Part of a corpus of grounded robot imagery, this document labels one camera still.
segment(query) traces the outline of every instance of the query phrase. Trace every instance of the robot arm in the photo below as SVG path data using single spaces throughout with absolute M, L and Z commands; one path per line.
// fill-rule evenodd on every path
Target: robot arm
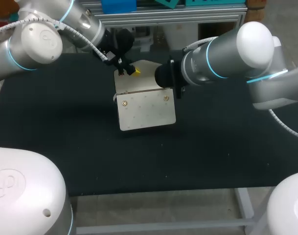
M 16 0 L 21 10 L 19 20 L 48 16 L 63 22 L 78 31 L 99 51 L 108 57 L 106 64 L 115 65 L 120 74 L 132 74 L 136 69 L 130 65 L 124 54 L 132 47 L 133 36 L 124 30 L 124 45 L 115 48 L 110 32 L 105 30 L 100 20 L 92 16 L 75 0 Z M 90 51 L 91 46 L 76 34 L 65 32 L 73 44 L 82 51 Z M 31 22 L 18 25 L 10 39 L 0 43 L 0 80 L 23 72 L 33 71 L 42 65 L 54 62 L 62 53 L 62 41 L 56 26 L 48 22 Z
M 174 72 L 174 77 L 167 75 L 172 74 L 169 65 L 157 69 L 160 86 L 203 86 L 240 74 L 247 78 L 257 109 L 298 102 L 298 68 L 288 72 L 279 39 L 258 22 L 246 23 L 203 44 L 188 52 L 181 62 L 174 62 L 173 67 L 180 71 Z

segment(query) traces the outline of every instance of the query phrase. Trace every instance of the cable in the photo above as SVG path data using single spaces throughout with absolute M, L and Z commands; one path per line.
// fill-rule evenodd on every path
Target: cable
M 80 39 L 82 39 L 83 41 L 85 41 L 96 53 L 97 55 L 101 58 L 102 61 L 107 61 L 108 58 L 102 53 L 100 52 L 94 45 L 92 42 L 90 42 L 84 35 L 82 35 L 81 33 L 79 33 L 78 31 L 76 31 L 75 29 L 73 29 L 72 27 L 68 26 L 67 24 L 64 24 L 60 21 L 56 21 L 54 19 L 45 19 L 45 18 L 32 18 L 32 19 L 26 19 L 26 20 L 21 20 L 21 21 L 17 21 L 17 22 L 13 22 L 10 24 L 7 24 L 3 27 L 0 28 L 0 33 L 3 31 L 6 31 L 8 29 L 11 28 L 15 28 L 21 24 L 27 24 L 27 23 L 31 23 L 31 22 L 51 22 L 54 25 L 59 26 L 60 29 L 64 30 L 66 29 L 67 31 L 75 34 L 76 36 L 78 36 Z
M 278 117 L 277 115 L 274 113 L 273 110 L 269 109 L 268 110 L 271 115 L 273 116 L 273 118 L 279 123 L 279 125 L 281 125 L 283 128 L 285 128 L 287 131 L 289 131 L 291 134 L 293 134 L 294 136 L 298 137 L 298 133 L 295 132 L 294 130 L 292 130 L 291 128 L 289 128 L 285 123 L 283 123 Z
M 202 44 L 202 43 L 207 43 L 207 42 L 213 41 L 215 38 L 218 38 L 218 37 L 204 38 L 204 39 L 198 40 L 198 41 L 196 41 L 196 42 L 194 42 L 194 43 L 186 46 L 183 49 L 183 51 L 187 51 L 189 48 L 194 47 L 194 46 L 196 46 L 198 44 Z

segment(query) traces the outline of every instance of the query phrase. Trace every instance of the logo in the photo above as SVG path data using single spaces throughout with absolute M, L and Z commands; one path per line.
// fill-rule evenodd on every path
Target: logo
M 0 170 L 0 206 L 16 201 L 26 187 L 25 177 L 17 170 Z
M 44 30 L 40 33 L 40 39 L 43 45 L 48 49 L 56 48 L 56 40 L 52 32 Z

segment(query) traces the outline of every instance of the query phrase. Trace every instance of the black table surface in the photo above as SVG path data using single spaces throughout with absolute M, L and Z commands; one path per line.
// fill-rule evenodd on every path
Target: black table surface
M 168 54 L 130 57 L 163 63 Z M 51 159 L 71 196 L 275 186 L 298 172 L 298 138 L 254 109 L 243 78 L 188 87 L 174 125 L 122 132 L 114 70 L 90 54 L 65 54 L 7 79 L 0 147 Z M 298 131 L 298 104 L 275 113 Z

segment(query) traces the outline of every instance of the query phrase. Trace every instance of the blue box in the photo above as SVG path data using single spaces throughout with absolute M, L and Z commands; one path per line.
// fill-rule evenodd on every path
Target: blue box
M 186 6 L 245 3 L 246 0 L 186 0 Z
M 101 0 L 104 14 L 137 11 L 136 0 Z
M 179 0 L 155 0 L 165 6 L 168 6 L 170 8 L 175 8 Z

